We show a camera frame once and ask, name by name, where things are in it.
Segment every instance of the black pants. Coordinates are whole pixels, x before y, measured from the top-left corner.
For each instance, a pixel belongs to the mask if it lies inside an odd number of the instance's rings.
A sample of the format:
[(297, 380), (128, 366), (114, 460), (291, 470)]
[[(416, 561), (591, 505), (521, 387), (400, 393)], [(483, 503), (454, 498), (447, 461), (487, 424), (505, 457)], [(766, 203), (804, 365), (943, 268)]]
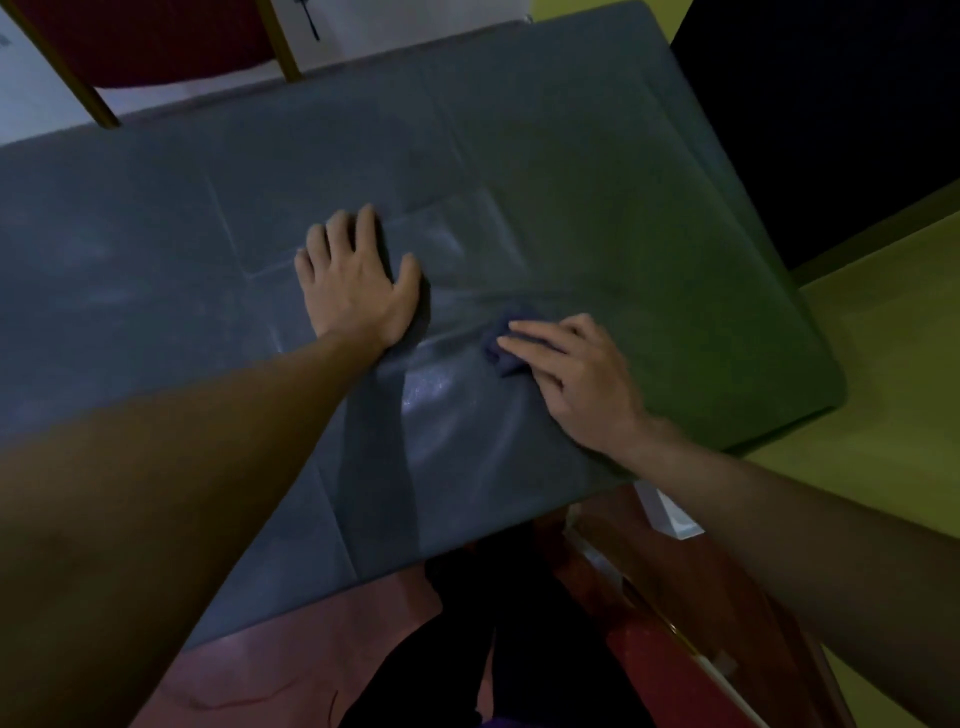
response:
[(480, 725), (491, 643), (494, 716), (542, 728), (653, 726), (623, 668), (539, 557), (501, 559), (486, 599), (444, 610), (390, 653), (342, 728)]

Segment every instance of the purple fabric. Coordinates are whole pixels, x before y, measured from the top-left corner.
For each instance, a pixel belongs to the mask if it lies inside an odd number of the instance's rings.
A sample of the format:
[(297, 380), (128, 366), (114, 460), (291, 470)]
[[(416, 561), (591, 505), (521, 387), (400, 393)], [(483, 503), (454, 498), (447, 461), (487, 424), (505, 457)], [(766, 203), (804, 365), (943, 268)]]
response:
[(498, 336), (513, 336), (514, 338), (523, 339), (524, 341), (533, 341), (537, 344), (550, 346), (541, 339), (535, 339), (531, 336), (524, 336), (515, 331), (510, 331), (511, 321), (546, 321), (546, 319), (531, 305), (513, 303), (504, 309), (500, 317), (487, 329), (483, 335), (483, 352), (500, 376), (510, 376), (523, 372), (524, 370), (529, 370), (530, 365), (523, 361), (523, 359), (503, 351), (500, 345), (496, 343)]

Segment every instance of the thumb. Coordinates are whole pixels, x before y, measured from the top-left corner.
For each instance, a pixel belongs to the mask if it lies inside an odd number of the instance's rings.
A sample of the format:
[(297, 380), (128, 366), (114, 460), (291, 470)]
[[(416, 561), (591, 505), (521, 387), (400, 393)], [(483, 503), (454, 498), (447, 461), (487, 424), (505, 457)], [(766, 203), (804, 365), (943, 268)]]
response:
[(561, 389), (560, 382), (547, 372), (533, 368), (531, 368), (531, 371), (534, 373), (534, 381), (543, 395), (543, 401), (546, 402), (547, 411), (554, 417), (558, 417), (567, 409), (564, 390)]
[(400, 272), (394, 283), (394, 315), (390, 338), (391, 345), (400, 340), (400, 337), (410, 326), (417, 310), (417, 301), (420, 299), (420, 264), (412, 253), (407, 253), (400, 261)]

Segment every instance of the hand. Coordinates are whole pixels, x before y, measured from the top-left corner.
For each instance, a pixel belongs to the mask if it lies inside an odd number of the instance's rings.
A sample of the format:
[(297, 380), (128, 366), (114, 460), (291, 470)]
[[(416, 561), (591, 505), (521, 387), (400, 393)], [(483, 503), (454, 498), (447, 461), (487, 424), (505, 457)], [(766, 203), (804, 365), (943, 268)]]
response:
[(644, 441), (680, 437), (676, 427), (644, 409), (626, 359), (588, 314), (559, 324), (512, 321), (510, 329), (558, 350), (511, 336), (497, 339), (530, 365), (550, 414), (580, 445), (624, 464)]
[(340, 210), (326, 226), (311, 227), (306, 248), (297, 251), (294, 267), (306, 312), (317, 338), (331, 331), (360, 333), (387, 349), (414, 317), (420, 265), (408, 253), (400, 261), (396, 284), (391, 283), (376, 251), (373, 207), (366, 205), (357, 215), (355, 246), (350, 245), (348, 223), (349, 215)]

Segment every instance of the gray tabletop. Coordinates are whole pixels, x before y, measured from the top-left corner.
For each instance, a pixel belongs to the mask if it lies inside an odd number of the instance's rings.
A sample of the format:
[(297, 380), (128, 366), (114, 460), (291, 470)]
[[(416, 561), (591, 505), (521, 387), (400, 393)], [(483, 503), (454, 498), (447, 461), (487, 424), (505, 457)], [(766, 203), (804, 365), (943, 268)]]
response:
[(294, 250), (367, 201), (429, 296), (188, 644), (623, 481), (484, 359), (509, 303), (592, 312), (651, 408), (714, 447), (843, 398), (656, 21), (626, 3), (0, 149), (0, 432), (309, 341)]

